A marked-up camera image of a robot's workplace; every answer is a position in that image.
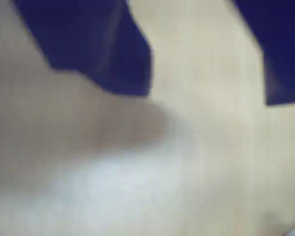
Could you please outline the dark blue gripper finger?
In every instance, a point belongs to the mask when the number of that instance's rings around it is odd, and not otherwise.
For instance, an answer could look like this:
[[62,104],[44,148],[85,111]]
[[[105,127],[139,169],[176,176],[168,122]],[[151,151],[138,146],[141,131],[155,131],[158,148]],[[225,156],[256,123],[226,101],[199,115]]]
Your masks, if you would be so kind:
[[265,103],[295,103],[295,0],[235,0],[264,59]]
[[15,0],[48,64],[75,71],[105,91],[147,96],[150,45],[125,0]]

